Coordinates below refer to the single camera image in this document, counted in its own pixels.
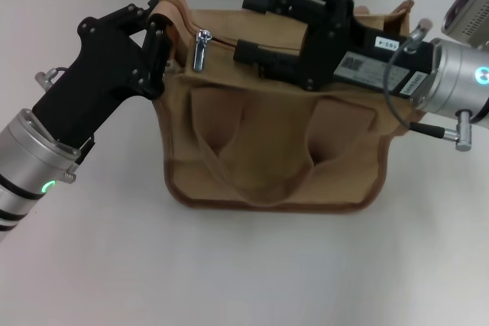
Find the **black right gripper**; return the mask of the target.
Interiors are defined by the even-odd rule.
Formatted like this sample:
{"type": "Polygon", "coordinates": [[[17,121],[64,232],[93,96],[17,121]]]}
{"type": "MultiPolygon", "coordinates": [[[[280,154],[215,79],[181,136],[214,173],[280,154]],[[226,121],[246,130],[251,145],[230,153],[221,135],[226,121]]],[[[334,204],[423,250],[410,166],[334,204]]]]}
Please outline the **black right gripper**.
{"type": "Polygon", "coordinates": [[[414,31],[403,26],[412,7],[413,0],[401,2],[377,25],[352,0],[243,0],[243,9],[260,14],[315,18],[307,24],[300,54],[238,40],[233,60],[256,66],[261,78],[297,82],[307,91],[340,82],[408,98],[431,73],[434,54],[423,39],[429,24],[414,31]]]}

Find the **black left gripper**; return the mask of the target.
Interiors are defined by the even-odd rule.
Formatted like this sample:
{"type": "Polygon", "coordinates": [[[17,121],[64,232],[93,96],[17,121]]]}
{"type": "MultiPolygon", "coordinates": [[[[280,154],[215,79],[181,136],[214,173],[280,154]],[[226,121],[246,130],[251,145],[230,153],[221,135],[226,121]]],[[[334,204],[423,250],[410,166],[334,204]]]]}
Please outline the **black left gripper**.
{"type": "Polygon", "coordinates": [[[149,0],[146,8],[129,4],[80,23],[78,57],[32,108],[54,140],[80,148],[125,99],[162,96],[174,41],[173,23],[150,16],[159,1],[149,0]],[[131,35],[145,29],[140,48],[131,35]]]}

